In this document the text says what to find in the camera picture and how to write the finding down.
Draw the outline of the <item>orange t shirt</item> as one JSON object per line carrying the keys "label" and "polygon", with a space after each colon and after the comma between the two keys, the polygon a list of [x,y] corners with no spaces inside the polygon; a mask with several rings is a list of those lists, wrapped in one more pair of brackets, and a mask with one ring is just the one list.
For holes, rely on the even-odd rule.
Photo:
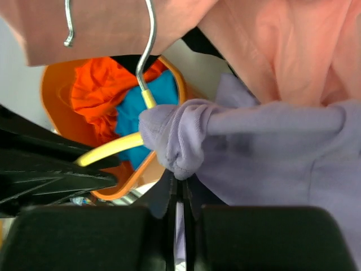
{"label": "orange t shirt", "polygon": [[131,88],[139,86],[138,80],[110,57],[89,59],[74,71],[70,94],[73,111],[92,128],[95,146],[116,139],[116,106]]}

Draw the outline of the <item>purple t shirt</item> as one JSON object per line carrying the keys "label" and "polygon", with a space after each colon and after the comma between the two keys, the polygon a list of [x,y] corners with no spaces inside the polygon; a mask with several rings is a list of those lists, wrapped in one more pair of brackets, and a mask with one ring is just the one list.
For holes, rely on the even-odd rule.
{"label": "purple t shirt", "polygon": [[214,102],[191,99],[163,125],[153,151],[177,179],[195,174],[231,206],[326,209],[360,264],[360,102],[260,105],[225,73]]}

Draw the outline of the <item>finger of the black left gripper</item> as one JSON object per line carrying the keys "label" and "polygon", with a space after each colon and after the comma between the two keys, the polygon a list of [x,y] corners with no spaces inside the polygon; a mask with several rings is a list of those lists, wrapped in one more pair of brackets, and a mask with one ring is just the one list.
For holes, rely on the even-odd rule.
{"label": "finger of the black left gripper", "polygon": [[115,186],[107,172],[14,149],[1,150],[1,217],[33,206],[59,204],[71,197]]}
{"label": "finger of the black left gripper", "polygon": [[20,169],[37,155],[71,163],[90,150],[1,106],[1,169]]}

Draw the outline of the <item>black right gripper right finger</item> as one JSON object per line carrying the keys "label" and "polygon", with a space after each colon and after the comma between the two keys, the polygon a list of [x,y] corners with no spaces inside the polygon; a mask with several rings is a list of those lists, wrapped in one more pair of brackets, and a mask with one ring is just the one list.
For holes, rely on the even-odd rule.
{"label": "black right gripper right finger", "polygon": [[195,270],[197,256],[197,221],[207,203],[206,187],[193,175],[182,184],[186,270]]}

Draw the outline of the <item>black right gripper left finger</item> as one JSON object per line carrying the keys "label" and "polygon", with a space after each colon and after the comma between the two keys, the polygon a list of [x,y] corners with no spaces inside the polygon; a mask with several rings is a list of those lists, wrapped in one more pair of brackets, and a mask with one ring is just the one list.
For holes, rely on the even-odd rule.
{"label": "black right gripper left finger", "polygon": [[165,270],[174,270],[174,238],[177,203],[177,184],[174,174],[165,170],[160,179],[147,191],[148,207],[157,220],[159,246]]}

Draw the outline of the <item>blue t shirt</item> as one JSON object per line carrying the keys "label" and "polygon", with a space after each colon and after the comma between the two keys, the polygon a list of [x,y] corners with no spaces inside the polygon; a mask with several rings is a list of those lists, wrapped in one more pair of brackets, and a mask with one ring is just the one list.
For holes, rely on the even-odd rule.
{"label": "blue t shirt", "polygon": [[165,118],[178,104],[178,87],[170,70],[161,72],[148,82],[147,86],[158,106],[164,105],[165,112],[157,113],[155,108],[148,110],[139,86],[131,88],[124,100],[116,106],[115,134],[124,137],[140,132],[144,139],[143,145],[118,153],[120,160],[129,161],[134,170],[137,170],[155,149],[156,138],[159,131],[163,130]]}

